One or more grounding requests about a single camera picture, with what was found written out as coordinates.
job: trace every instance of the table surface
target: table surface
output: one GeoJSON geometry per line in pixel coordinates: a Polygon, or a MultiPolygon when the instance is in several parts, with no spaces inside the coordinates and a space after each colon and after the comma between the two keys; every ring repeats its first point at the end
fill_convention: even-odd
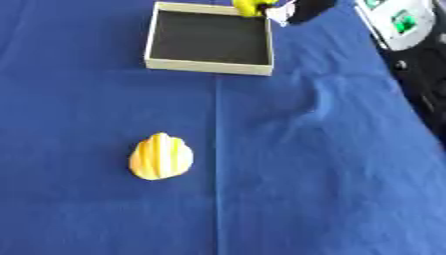
{"type": "Polygon", "coordinates": [[[444,151],[350,1],[274,25],[268,78],[145,69],[152,7],[0,2],[0,254],[446,253],[444,151]],[[160,131],[193,167],[134,177],[160,131]]]}

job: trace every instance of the yellow toy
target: yellow toy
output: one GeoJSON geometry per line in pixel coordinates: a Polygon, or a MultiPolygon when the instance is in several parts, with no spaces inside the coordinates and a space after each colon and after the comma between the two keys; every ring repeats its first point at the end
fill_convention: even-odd
{"type": "Polygon", "coordinates": [[[130,169],[138,177],[159,180],[187,172],[193,152],[183,140],[165,133],[142,141],[130,158],[130,169]]]}
{"type": "Polygon", "coordinates": [[[243,17],[261,17],[264,16],[261,6],[272,6],[278,0],[232,0],[232,4],[243,17]]]}

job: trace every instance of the yellow croissant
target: yellow croissant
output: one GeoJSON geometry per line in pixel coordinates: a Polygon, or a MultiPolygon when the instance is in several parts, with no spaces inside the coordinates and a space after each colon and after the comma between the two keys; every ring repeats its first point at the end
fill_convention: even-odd
{"type": "Polygon", "coordinates": [[[159,133],[142,141],[130,158],[130,169],[138,177],[159,180],[189,170],[193,152],[180,138],[159,133]]]}

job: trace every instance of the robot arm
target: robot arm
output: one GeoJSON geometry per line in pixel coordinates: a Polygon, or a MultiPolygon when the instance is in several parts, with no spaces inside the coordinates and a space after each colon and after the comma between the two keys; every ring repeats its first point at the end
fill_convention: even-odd
{"type": "Polygon", "coordinates": [[[292,0],[280,7],[278,0],[233,0],[244,17],[264,16],[282,26],[309,21],[333,7],[337,0],[292,0]]]}

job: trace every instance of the box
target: box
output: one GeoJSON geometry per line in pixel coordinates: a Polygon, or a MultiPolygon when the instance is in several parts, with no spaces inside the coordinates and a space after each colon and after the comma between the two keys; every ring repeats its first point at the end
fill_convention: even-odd
{"type": "Polygon", "coordinates": [[[156,2],[145,62],[151,69],[269,76],[270,22],[230,6],[156,2]]]}

